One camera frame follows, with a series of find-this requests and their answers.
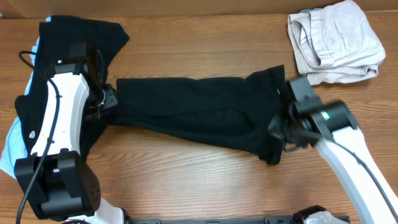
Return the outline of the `black t-shirt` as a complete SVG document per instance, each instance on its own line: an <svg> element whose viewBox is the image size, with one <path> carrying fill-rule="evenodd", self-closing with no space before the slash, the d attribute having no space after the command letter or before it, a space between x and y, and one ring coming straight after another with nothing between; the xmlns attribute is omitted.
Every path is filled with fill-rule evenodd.
<svg viewBox="0 0 398 224"><path fill-rule="evenodd" d="M283 65L246 78L123 78L116 85L111 125L247 151L269 165L280 162L284 142L268 127L283 109Z"/></svg>

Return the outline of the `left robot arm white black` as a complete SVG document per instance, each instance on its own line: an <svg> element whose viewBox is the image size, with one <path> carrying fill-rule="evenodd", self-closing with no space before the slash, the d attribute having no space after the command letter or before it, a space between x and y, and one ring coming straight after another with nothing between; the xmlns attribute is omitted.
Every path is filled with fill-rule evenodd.
<svg viewBox="0 0 398 224"><path fill-rule="evenodd" d="M84 120L99 119L118 103L114 88L104 84L101 52L86 42L72 44L65 58L51 62L44 120L31 153L18 159L16 179L24 192L16 223L30 204L39 219L62 223L130 223L127 212L101 196L95 173L81 158Z"/></svg>

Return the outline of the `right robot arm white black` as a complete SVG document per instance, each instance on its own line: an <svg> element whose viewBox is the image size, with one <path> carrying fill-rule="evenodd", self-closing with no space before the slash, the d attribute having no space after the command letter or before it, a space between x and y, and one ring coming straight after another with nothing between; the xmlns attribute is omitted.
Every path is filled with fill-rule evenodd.
<svg viewBox="0 0 398 224"><path fill-rule="evenodd" d="M283 112L269 134L297 147L312 146L331 167L363 223L397 223L397 196L374 162L359 123L343 101L323 104L309 81L283 82Z"/></svg>

